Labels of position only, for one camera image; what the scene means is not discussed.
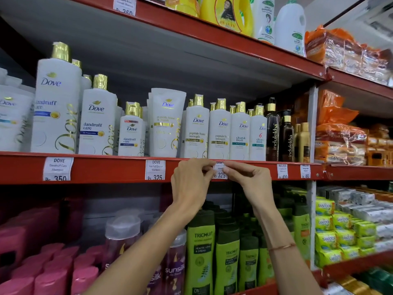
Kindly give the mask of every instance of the price label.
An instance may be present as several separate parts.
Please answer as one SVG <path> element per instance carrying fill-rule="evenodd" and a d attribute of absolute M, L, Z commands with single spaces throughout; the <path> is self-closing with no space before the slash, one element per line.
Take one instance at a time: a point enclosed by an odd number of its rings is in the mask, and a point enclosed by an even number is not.
<path fill-rule="evenodd" d="M 135 16 L 136 0 L 113 0 L 113 9 L 128 15 Z"/>
<path fill-rule="evenodd" d="M 226 173 L 222 171 L 222 168 L 224 167 L 223 162 L 217 162 L 216 165 L 214 166 L 214 169 L 216 170 L 216 173 L 213 177 L 213 179 L 228 179 L 228 176 Z"/>
<path fill-rule="evenodd" d="M 73 157 L 47 157 L 43 181 L 70 181 Z"/>
<path fill-rule="evenodd" d="M 165 180 L 165 160 L 146 160 L 145 180 Z"/>
<path fill-rule="evenodd" d="M 288 179 L 288 165 L 278 164 L 277 173 L 278 173 L 278 179 Z"/>
<path fill-rule="evenodd" d="M 309 164 L 302 164 L 300 165 L 300 176 L 303 179 L 310 179 L 311 178 L 311 168 Z"/>

